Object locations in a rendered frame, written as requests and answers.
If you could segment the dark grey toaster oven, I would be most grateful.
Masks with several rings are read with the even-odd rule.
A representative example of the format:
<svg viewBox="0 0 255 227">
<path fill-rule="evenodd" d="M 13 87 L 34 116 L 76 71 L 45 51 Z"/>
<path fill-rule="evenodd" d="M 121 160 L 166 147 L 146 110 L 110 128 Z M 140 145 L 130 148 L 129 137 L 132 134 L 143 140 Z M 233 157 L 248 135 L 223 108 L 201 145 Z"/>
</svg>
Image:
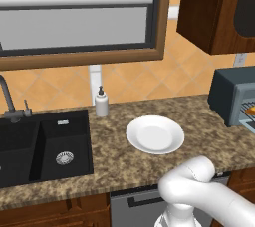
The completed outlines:
<svg viewBox="0 0 255 227">
<path fill-rule="evenodd" d="M 255 66 L 217 69 L 214 71 L 207 99 L 227 127 L 243 125 L 255 133 Z"/>
</svg>

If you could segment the white soap dispenser bottle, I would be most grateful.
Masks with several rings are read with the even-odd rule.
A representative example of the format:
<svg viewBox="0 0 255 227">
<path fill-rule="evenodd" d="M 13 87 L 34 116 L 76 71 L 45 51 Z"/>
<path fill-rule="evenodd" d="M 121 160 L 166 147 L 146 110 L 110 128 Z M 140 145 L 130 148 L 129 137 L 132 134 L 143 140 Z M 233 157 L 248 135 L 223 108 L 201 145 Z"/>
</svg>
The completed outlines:
<svg viewBox="0 0 255 227">
<path fill-rule="evenodd" d="M 109 99 L 102 86 L 95 96 L 96 115 L 107 116 L 109 113 Z"/>
</svg>

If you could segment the white wall socket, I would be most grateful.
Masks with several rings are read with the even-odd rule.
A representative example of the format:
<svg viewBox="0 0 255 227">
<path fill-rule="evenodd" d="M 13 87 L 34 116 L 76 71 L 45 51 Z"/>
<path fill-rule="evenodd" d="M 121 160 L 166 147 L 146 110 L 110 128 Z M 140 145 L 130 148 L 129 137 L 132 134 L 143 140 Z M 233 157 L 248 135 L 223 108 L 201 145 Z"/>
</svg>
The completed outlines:
<svg viewBox="0 0 255 227">
<path fill-rule="evenodd" d="M 246 53 L 236 54 L 233 66 L 234 67 L 243 67 L 245 65 L 246 58 L 247 58 Z"/>
</svg>

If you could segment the wooden framed window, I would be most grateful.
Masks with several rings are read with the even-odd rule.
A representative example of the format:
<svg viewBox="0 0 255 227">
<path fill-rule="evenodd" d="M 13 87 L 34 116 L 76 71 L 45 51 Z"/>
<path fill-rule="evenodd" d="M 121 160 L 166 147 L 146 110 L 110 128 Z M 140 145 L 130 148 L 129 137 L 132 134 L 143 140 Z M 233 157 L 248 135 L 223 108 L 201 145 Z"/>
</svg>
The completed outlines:
<svg viewBox="0 0 255 227">
<path fill-rule="evenodd" d="M 0 7 L 0 71 L 160 60 L 168 6 Z"/>
</svg>

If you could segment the brown wooden wall cupboard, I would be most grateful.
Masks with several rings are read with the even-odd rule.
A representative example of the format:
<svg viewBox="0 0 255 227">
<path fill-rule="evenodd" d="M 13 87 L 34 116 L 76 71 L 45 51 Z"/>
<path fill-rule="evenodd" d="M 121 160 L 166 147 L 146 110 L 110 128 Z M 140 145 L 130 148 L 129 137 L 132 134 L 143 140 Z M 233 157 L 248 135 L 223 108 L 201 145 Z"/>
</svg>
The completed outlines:
<svg viewBox="0 0 255 227">
<path fill-rule="evenodd" d="M 255 0 L 180 0 L 177 32 L 210 55 L 255 52 Z"/>
</svg>

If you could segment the brown wooden base cupboard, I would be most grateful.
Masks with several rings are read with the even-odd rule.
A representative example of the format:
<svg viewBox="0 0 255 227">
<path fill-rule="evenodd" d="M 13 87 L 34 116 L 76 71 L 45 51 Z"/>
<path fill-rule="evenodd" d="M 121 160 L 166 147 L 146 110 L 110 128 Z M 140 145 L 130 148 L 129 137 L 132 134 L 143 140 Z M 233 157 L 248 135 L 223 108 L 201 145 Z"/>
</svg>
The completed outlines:
<svg viewBox="0 0 255 227">
<path fill-rule="evenodd" d="M 102 193 L 0 211 L 0 227 L 112 227 L 110 195 Z"/>
<path fill-rule="evenodd" d="M 228 188 L 255 204 L 255 167 L 227 171 L 222 176 L 228 178 Z"/>
</svg>

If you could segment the grey dishwasher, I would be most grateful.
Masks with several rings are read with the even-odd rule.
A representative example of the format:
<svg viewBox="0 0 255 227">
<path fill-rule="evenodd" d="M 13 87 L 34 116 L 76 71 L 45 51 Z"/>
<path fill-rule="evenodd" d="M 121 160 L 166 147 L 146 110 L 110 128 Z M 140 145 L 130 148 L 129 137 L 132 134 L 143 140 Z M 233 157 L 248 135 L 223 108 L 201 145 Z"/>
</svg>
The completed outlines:
<svg viewBox="0 0 255 227">
<path fill-rule="evenodd" d="M 160 197 L 157 185 L 147 185 L 110 193 L 112 227 L 154 227 L 157 218 L 166 209 L 162 202 L 139 207 L 128 207 L 131 196 Z"/>
</svg>

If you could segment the white round plate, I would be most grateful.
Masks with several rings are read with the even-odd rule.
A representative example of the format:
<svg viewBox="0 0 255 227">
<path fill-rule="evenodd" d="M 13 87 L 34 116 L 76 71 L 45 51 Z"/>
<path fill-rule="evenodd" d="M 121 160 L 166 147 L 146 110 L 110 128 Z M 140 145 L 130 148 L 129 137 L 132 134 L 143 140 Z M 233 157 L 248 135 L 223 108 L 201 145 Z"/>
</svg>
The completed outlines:
<svg viewBox="0 0 255 227">
<path fill-rule="evenodd" d="M 143 115 L 132 120 L 127 126 L 126 136 L 136 149 L 158 155 L 175 152 L 184 142 L 181 126 L 160 115 Z"/>
</svg>

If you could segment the grey sink tap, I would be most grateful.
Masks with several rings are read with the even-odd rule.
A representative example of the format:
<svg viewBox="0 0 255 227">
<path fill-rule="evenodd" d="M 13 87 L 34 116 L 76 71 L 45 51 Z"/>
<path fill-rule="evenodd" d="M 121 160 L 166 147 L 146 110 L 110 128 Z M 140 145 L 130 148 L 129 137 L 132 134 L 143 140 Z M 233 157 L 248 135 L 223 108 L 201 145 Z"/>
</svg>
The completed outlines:
<svg viewBox="0 0 255 227">
<path fill-rule="evenodd" d="M 8 110 L 4 112 L 4 117 L 9 119 L 12 123 L 17 123 L 22 117 L 30 117 L 32 115 L 32 110 L 28 107 L 27 101 L 24 101 L 25 109 L 16 110 L 9 92 L 8 85 L 2 75 L 0 75 L 0 86 L 2 88 Z"/>
</svg>

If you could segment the black double sink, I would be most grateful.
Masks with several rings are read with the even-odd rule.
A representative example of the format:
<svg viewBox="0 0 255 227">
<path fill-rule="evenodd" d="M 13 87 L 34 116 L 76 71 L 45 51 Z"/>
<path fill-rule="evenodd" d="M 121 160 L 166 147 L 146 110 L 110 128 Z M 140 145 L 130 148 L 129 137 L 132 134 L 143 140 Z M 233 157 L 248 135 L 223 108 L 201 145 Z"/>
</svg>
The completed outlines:
<svg viewBox="0 0 255 227">
<path fill-rule="evenodd" d="M 93 172 L 86 110 L 0 119 L 0 188 Z"/>
</svg>

